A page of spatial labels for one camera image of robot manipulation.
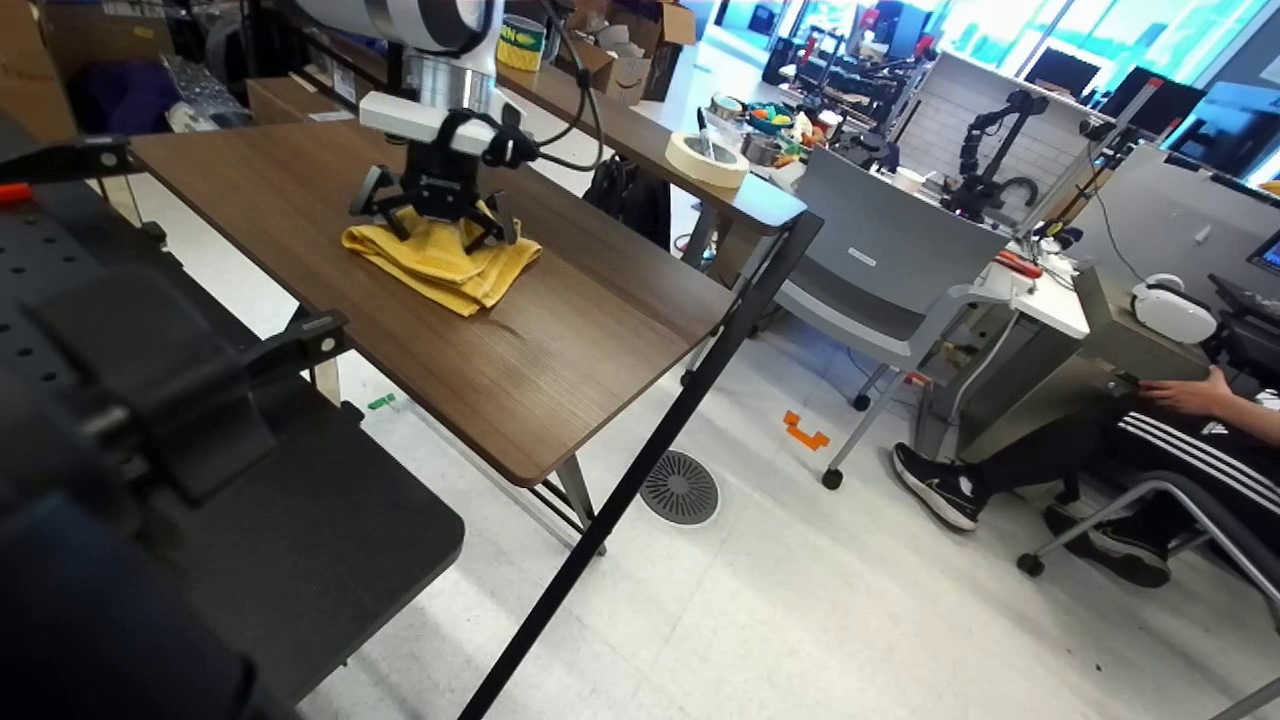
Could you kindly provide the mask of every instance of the person's hand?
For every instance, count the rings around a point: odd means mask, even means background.
[[[1236,393],[1218,366],[1207,366],[1205,380],[1156,380],[1141,397],[1174,417],[1217,417]]]

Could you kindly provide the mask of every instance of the cable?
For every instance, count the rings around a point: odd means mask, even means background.
[[[546,18],[550,18],[560,42],[568,48],[571,78],[575,78],[575,91],[580,91],[575,102],[580,102],[580,106],[587,102],[587,111],[590,111],[597,162],[571,162],[571,161],[550,157],[550,152],[539,152],[539,161],[560,162],[560,167],[571,167],[571,172],[597,172],[597,167],[602,162],[602,129],[599,129],[597,91],[590,91],[590,85],[587,85],[584,59],[580,59],[575,48],[568,42],[568,32],[564,32],[564,18],[555,15],[555,4],[550,4],[550,0],[539,0],[539,4],[542,4]],[[542,140],[539,147],[546,147],[546,145],[564,140],[571,129],[580,129],[580,106],[575,106],[571,118],[568,118],[550,140]]]
[[[1107,212],[1103,192],[1091,192],[1091,201],[1095,201],[1095,209],[1103,212],[1103,229],[1107,229],[1112,251],[1121,257],[1121,264],[1128,269],[1131,280],[1145,280],[1145,277],[1131,269],[1131,261],[1121,251],[1121,244],[1117,244],[1117,229],[1112,229],[1112,212]]]

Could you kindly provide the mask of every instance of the shoe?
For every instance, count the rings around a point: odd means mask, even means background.
[[[892,473],[909,484],[909,493],[918,494],[918,505],[951,525],[957,531],[973,531],[974,517],[984,513],[984,494],[973,489],[973,479],[959,475],[951,462],[932,462],[909,444],[896,444],[886,452]]]
[[[1050,535],[1065,535],[1069,526],[1076,526],[1078,519],[1047,506],[1045,525]],[[1078,540],[1069,543],[1070,555],[1107,567],[1112,576],[1121,576],[1122,584],[1134,587],[1164,587],[1169,584],[1169,563],[1164,551],[1156,551],[1151,543],[1134,540],[1122,531],[1122,525],[1095,525],[1091,531],[1085,531]]]

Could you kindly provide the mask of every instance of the black pants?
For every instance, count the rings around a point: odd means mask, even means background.
[[[1249,441],[1236,441],[1236,435],[1207,441],[1207,444],[1253,462],[1268,479],[1280,479],[1275,452],[1249,444]],[[987,456],[984,462],[962,466],[962,475],[973,475],[987,493],[1011,493],[1011,489],[1065,479],[1065,475],[1076,475],[1085,466],[1103,466],[1103,462],[1170,466],[1192,479],[1198,475],[1198,473],[1182,466],[1179,458],[1164,456],[1159,448],[1151,448],[1145,441],[1128,441],[1121,433],[1121,413],[1065,417],[1023,441],[1008,444],[1005,452]],[[1205,489],[1222,506],[1232,506],[1268,549],[1280,549],[1280,519],[1271,513],[1239,498],[1236,493],[1227,493],[1213,479]],[[1170,540],[1186,535],[1192,526],[1196,526],[1192,517],[1170,494],[1145,498],[1128,519],[1128,531],[1145,535],[1151,549],[1169,549]]]

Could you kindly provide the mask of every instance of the floor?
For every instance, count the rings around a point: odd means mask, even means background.
[[[730,91],[740,76],[751,85],[711,48],[678,71],[684,102],[709,87]],[[257,332],[286,321],[290,298],[164,188],[139,181],[136,195],[235,314]],[[882,448],[909,435],[909,393],[849,456],[849,484],[823,493],[823,456],[797,448],[779,417],[799,413],[806,429],[838,435],[855,421],[838,387],[855,375],[838,346],[799,323],[751,340],[678,435],[717,473],[718,513],[675,526],[637,505],[491,716],[1192,720],[1275,674],[1262,605],[1205,555],[1182,555],[1170,587],[1134,591],[1070,555],[1055,555],[1045,581],[1021,576],[1011,555],[1045,540],[1023,494],[994,498],[974,535],[938,526],[882,466]],[[607,494],[675,387],[667,375],[584,448],[597,494]],[[345,397],[371,402],[395,387],[348,355]],[[568,540],[417,402],[366,413],[366,433],[469,519],[469,543],[302,711],[455,716]]]

